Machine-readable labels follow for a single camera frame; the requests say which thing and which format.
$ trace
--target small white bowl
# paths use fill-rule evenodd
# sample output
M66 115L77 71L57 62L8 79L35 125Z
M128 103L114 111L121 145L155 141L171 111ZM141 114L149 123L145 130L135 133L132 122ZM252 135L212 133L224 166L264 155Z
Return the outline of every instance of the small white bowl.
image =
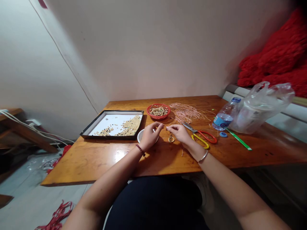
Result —
M141 143L141 140L142 140L142 137L143 137L143 132L144 132L144 129L142 129L139 133L138 133L138 142Z

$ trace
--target bottle cap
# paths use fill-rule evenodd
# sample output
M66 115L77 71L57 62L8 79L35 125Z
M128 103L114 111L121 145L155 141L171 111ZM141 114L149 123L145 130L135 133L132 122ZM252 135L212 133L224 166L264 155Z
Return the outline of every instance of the bottle cap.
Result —
M239 102L241 101L241 99L238 98L238 97L234 97L234 98L232 99L232 101L239 103Z
M221 137L227 137L227 134L224 133L224 132L220 132L220 136L221 136Z

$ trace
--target red basket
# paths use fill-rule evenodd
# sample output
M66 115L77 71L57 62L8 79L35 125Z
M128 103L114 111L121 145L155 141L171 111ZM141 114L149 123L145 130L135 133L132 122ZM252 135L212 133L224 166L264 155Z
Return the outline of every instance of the red basket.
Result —
M158 106L158 107L161 107L161 106L167 107L167 109L168 109L167 114L166 114L166 115L163 115L163 116L154 116L154 115L151 115L151 114L149 113L149 110L150 110L150 108L151 108L152 105L156 105L156 106ZM147 108L147 114L148 114L152 119L154 119L154 120L162 120L162 119L166 118L166 117L170 114L170 107L168 107L167 105L159 104L159 103L152 104L152 105L148 106L148 108Z

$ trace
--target white plastic bag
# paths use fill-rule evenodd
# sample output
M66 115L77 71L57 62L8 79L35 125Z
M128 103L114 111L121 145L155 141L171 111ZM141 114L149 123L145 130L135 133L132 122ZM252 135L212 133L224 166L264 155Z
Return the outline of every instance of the white plastic bag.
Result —
M284 110L295 95L290 83L272 86L263 81L256 84L240 102L240 112L229 128L244 134L254 133L268 118Z

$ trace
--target wooden table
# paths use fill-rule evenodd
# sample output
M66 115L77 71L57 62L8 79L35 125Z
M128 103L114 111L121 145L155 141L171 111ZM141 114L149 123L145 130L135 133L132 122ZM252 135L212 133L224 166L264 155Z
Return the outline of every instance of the wooden table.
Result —
M163 99L113 101L105 110L144 110L141 127L153 122L146 109L153 103L171 104L180 102L197 106L197 109L207 113L208 119L193 120L195 129L209 129L217 144L210 144L210 153L229 168L243 168L260 165L278 165L286 163L307 162L307 144L295 139L285 132L265 123L253 135L238 134L251 148L248 151L233 136L220 137L217 131L209 125L213 121L212 111L217 113L227 103L218 96L195 96ZM170 117L161 121L169 125ZM197 162L184 149L179 141L168 142L169 132L163 129L158 142L142 157L133 176L164 175L176 173L191 173L201 171ZM53 171L41 183L43 186L90 183L97 180L106 170L123 158L137 141L105 141L85 140L82 137L76 141Z
M22 109L8 109L8 112L15 116L23 112ZM43 150L50 152L50 153L57 153L58 149L50 145L47 141L45 141L42 136L37 134L36 132L32 131L28 127L21 125L9 118L5 115L0 114L0 124L6 126L8 129L0 134L0 138L5 137L7 134L13 132L18 136L22 137L23 139L37 145L38 147L42 148Z

